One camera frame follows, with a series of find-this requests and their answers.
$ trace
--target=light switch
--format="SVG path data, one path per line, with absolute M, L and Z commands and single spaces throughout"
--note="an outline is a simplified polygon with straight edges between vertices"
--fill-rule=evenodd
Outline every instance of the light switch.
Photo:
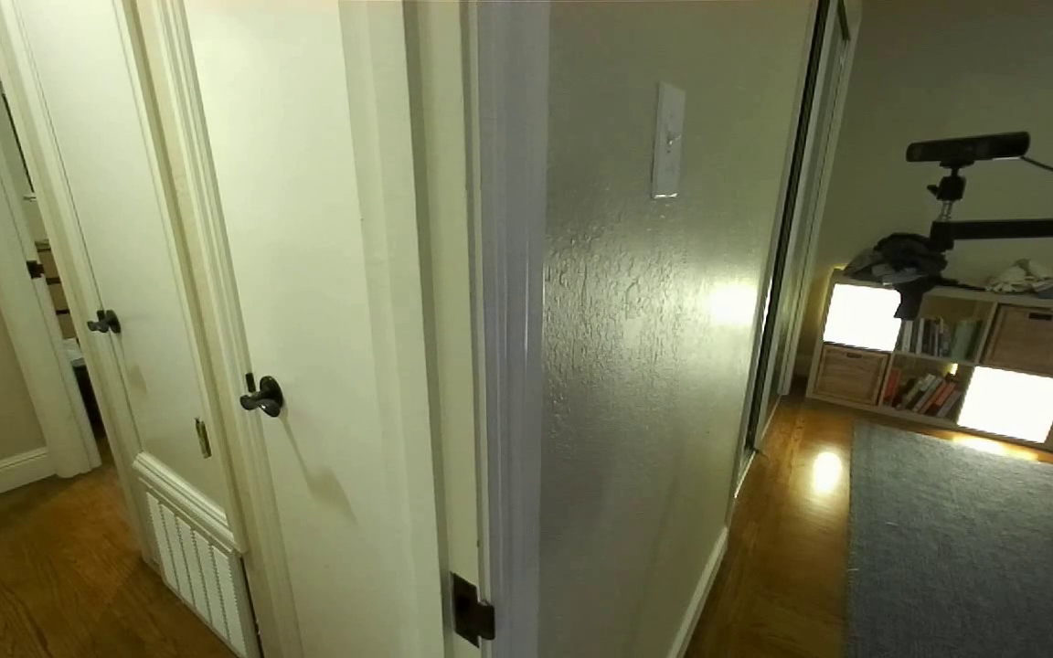
M 650 153 L 650 197 L 682 197 L 682 150 L 684 150 L 684 89 L 662 84 L 660 130 Z

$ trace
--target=door jamb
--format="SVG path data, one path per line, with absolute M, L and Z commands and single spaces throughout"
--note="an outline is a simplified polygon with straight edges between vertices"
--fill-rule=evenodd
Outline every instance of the door jamb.
M 811 215 L 816 222 L 804 225 L 802 232 L 794 232 L 794 243 L 790 253 L 802 256 L 802 264 L 794 265 L 794 301 L 790 301 L 790 314 L 787 314 L 787 357 L 778 364 L 778 395 L 790 391 L 794 384 L 794 370 L 796 370 L 796 348 L 802 348 L 802 337 L 804 337 L 804 323 L 809 323 L 809 307 L 811 307 L 811 278 L 816 278 L 816 253 L 820 253 L 820 232 L 822 232 L 822 219 L 826 219 L 826 192 L 830 192 L 830 174 L 834 174 L 834 157 L 837 157 L 837 146 L 843 146 L 843 129 L 846 129 L 846 107 L 849 107 L 849 90 L 854 90 L 854 70 L 857 70 L 857 52 L 860 52 L 860 18 L 863 18 L 863 5 L 860 0 L 834 0 L 834 16 L 830 20 L 834 24 L 834 40 L 826 44 L 822 58 L 843 58 L 837 63 L 837 84 L 826 89 L 826 95 L 834 90 L 834 107 L 830 107 L 830 123 L 826 123 L 826 141 L 816 141 L 820 130 L 809 140 L 809 164 L 816 164 L 816 179 L 809 179 L 809 186 L 816 190 L 816 204 L 811 204 Z
M 484 0 L 473 31 L 486 585 L 497 658 L 538 654 L 542 256 L 550 204 L 550 5 Z
M 761 280 L 761 317 L 759 317 L 759 339 L 755 339 L 755 357 L 750 357 L 755 388 L 750 388 L 745 415 L 742 415 L 742 445 L 745 445 L 742 458 L 761 449 L 761 437 L 782 395 L 778 391 L 782 363 L 776 357 L 778 349 L 787 349 L 782 334 L 794 317 L 794 301 L 796 301 L 794 256 L 796 256 L 796 241 L 804 230 L 802 225 L 802 215 L 804 215 L 802 200 L 809 190 L 804 167 L 811 161 L 811 141 L 816 141 L 811 135 L 816 135 L 822 58 L 830 52 L 826 44 L 830 12 L 834 12 L 834 0 L 816 0 L 809 67 L 804 67 L 802 90 L 796 90 L 790 167 L 787 167 L 787 186 L 778 192 L 778 219 L 776 219 L 772 248 L 770 248 L 770 269 Z
M 423 265 L 416 225 L 416 153 L 410 109 L 410 40 L 408 6 L 348 0 L 343 5 L 343 70 L 355 129 L 360 200 L 365 215 L 369 253 L 369 307 L 376 314 L 376 364 L 400 388 L 384 395 L 392 443 L 384 445 L 394 466 L 400 525 L 414 525 L 414 544 L 400 561 L 414 592 L 400 616 L 416 624 L 410 637 L 428 654 L 445 649 L 442 572 L 440 572 L 440 490 L 433 445 L 433 391 L 428 391 L 428 314 Z
M 49 304 L 49 287 L 27 278 L 32 243 L 21 232 L 27 213 L 11 190 L 7 141 L 0 135 L 0 314 L 16 345 L 16 357 L 38 408 L 50 466 L 69 480 L 100 466 L 100 449 L 82 404 L 74 370 L 66 363 L 64 334 Z

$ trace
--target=glowing light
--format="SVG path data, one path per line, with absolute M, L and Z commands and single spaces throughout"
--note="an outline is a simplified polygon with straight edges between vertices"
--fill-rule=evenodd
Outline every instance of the glowing light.
M 811 505 L 826 505 L 830 492 L 837 492 L 846 487 L 846 480 L 849 480 L 846 458 L 837 449 L 820 449 L 811 458 L 811 480 L 809 480 Z
M 896 307 L 896 287 L 834 285 L 822 339 L 866 349 L 891 349 L 900 337 Z
M 958 425 L 1025 443 L 1045 443 L 1053 425 L 1053 375 L 978 364 Z

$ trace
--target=door hinge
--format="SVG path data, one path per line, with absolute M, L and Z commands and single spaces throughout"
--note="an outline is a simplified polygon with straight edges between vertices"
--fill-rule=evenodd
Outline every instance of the door hinge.
M 44 278 L 49 269 L 44 269 L 42 259 L 27 259 L 27 274 L 31 274 L 31 278 Z
M 200 445 L 200 458 L 214 458 L 214 445 L 210 445 L 210 427 L 200 415 L 193 415 L 193 435 L 199 435 L 199 445 Z
M 481 590 L 460 572 L 450 572 L 450 590 L 453 590 L 453 632 L 476 647 L 484 647 L 484 638 L 493 638 L 493 607 L 481 600 Z

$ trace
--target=door frame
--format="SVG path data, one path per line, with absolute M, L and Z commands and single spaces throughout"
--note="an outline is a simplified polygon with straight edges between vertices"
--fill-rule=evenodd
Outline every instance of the door frame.
M 27 236 L 27 209 L 11 186 L 11 141 L 0 130 L 0 314 L 38 408 L 55 476 L 100 466 L 97 435 L 82 403 L 74 364 L 49 301 L 49 285 L 27 274 L 38 248 Z
M 200 89 L 193 73 L 193 46 L 182 0 L 138 5 L 126 0 L 128 16 L 143 24 L 148 73 L 158 95 L 155 114 L 160 118 L 169 167 L 175 179 L 182 222 L 182 243 L 191 253 L 191 274 L 200 304 L 200 337 L 214 363 L 214 388 L 219 421 L 226 431 L 226 454 L 236 466 L 236 492 L 242 507 L 242 541 L 249 590 L 255 600 L 255 620 L 266 654 L 302 654 L 295 638 L 295 603 L 281 544 L 281 525 L 276 516 L 276 490 L 266 480 L 266 449 L 259 413 L 247 413 L 239 395 L 247 391 L 247 371 L 253 371 L 249 339 L 242 325 L 242 304 L 236 285 L 236 259 L 224 225 L 224 197 L 216 181 L 216 164 L 210 150 L 210 129 L 200 109 Z M 384 364 L 410 403 L 392 404 L 389 443 L 392 464 L 401 466 L 401 522 L 416 525 L 416 544 L 408 555 L 416 572 L 416 590 L 433 596 L 408 600 L 408 620 L 420 637 L 442 637 L 442 609 L 420 609 L 416 600 L 442 603 L 442 566 L 440 566 L 440 490 L 433 482 L 433 427 L 428 427 L 428 375 L 423 375 L 423 287 L 408 285 L 416 265 L 416 181 L 414 181 L 414 135 L 410 135 L 410 58 L 408 58 L 408 6 L 401 5 L 350 5 L 343 18 L 348 44 L 348 84 L 350 114 L 360 129 L 360 179 L 364 213 L 369 215 L 369 278 L 372 304 L 392 317 L 384 337 Z
M 408 5 L 410 97 L 428 297 L 433 427 L 440 454 L 442 571 L 492 600 L 486 445 L 481 443 L 481 278 L 473 192 L 467 6 Z M 492 654 L 466 637 L 445 654 Z
M 481 225 L 481 391 L 486 443 L 486 585 L 497 658 L 538 654 L 542 572 L 542 259 L 550 213 L 550 5 L 481 0 L 473 31 L 473 174 Z
M 802 89 L 790 181 L 776 225 L 772 265 L 766 280 L 766 314 L 755 349 L 755 388 L 745 403 L 745 449 L 759 454 L 782 395 L 794 388 L 796 339 L 811 293 L 811 264 L 822 230 L 826 179 L 843 135 L 846 90 L 860 40 L 854 0 L 820 0 L 811 20 L 809 73 Z

